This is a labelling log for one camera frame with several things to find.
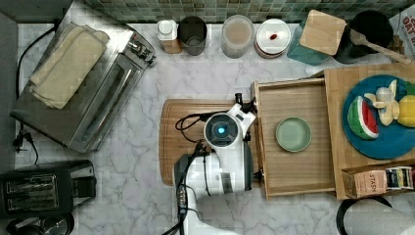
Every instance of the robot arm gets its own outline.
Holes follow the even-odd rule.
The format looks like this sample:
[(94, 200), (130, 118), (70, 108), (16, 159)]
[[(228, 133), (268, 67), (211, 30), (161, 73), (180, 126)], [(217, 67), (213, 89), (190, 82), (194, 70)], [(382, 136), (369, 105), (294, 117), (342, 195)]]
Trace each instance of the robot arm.
[(207, 153), (198, 143), (192, 156), (185, 155), (176, 163), (173, 177), (180, 235), (237, 234), (199, 220), (197, 201), (205, 196), (251, 190), (253, 158), (244, 139), (254, 119), (254, 114), (246, 112), (241, 104), (235, 104), (227, 113), (213, 115), (204, 133), (214, 152)]

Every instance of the green plate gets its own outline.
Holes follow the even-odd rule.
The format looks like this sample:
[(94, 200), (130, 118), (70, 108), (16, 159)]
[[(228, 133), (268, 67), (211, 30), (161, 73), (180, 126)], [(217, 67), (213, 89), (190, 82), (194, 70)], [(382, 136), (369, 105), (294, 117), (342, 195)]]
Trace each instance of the green plate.
[(275, 132), (278, 144), (290, 152), (305, 149), (311, 141), (311, 129), (308, 123), (299, 117), (283, 119)]

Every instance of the toaster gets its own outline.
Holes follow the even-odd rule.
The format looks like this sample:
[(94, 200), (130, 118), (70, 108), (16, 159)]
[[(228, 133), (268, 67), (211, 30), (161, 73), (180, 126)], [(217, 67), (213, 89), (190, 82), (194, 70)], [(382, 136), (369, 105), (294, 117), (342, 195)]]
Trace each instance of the toaster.
[(71, 213), (96, 196), (88, 160), (35, 164), (0, 174), (0, 218)]
[(36, 69), (52, 54), (64, 28), (85, 25), (104, 31), (107, 49), (63, 109), (47, 107), (29, 91), (10, 115), (59, 144), (79, 153), (98, 150), (144, 70), (156, 63), (155, 49), (126, 24), (73, 1)]

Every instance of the marble countertop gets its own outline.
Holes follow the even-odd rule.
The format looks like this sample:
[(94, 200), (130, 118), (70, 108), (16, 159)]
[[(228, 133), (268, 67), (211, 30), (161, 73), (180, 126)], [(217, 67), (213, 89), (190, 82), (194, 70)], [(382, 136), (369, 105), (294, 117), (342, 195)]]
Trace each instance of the marble countertop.
[[(172, 187), (162, 183), (159, 168), (159, 125), (166, 99), (233, 99), (236, 92), (242, 92), (248, 99), (254, 80), (297, 79), (325, 68), (344, 66), (330, 59), (319, 67), (312, 67), (290, 60), (286, 55), (266, 60), (254, 47), (240, 59), (229, 59), (220, 50), (220, 24), (208, 26), (207, 48), (202, 55), (193, 57), (186, 52), (167, 55), (157, 40), (155, 24), (131, 26), (156, 47), (158, 63), (143, 74), (101, 150), (78, 154), (32, 131), (40, 163), (88, 159), (95, 166), (98, 195), (91, 204), (73, 212), (74, 235), (156, 235), (174, 224)], [(49, 24), (20, 24), (20, 53), (50, 27)], [(23, 60), (24, 81), (33, 72), (51, 37), (39, 42)], [(370, 55), (360, 63), (389, 62), (382, 55)], [(31, 165), (35, 159), (30, 146), (23, 147), (28, 151), (17, 154), (17, 167)], [(413, 196), (386, 198), (401, 212), (415, 215)], [(266, 201), (263, 190), (254, 188), (243, 194), (205, 198), (199, 209), (204, 222), (241, 234), (333, 235), (338, 234), (335, 218), (339, 205), (328, 194)]]

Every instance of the tile backsplash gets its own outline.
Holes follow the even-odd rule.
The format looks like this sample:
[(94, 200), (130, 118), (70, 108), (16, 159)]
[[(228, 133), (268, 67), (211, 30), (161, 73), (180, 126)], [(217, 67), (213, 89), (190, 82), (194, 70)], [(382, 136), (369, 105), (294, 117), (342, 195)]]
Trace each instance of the tile backsplash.
[(254, 23), (277, 18), (287, 23), (305, 19), (311, 9), (350, 20), (358, 12), (376, 10), (389, 18), (415, 0), (84, 0), (123, 23), (179, 22), (197, 16), (207, 23), (223, 23), (243, 15)]

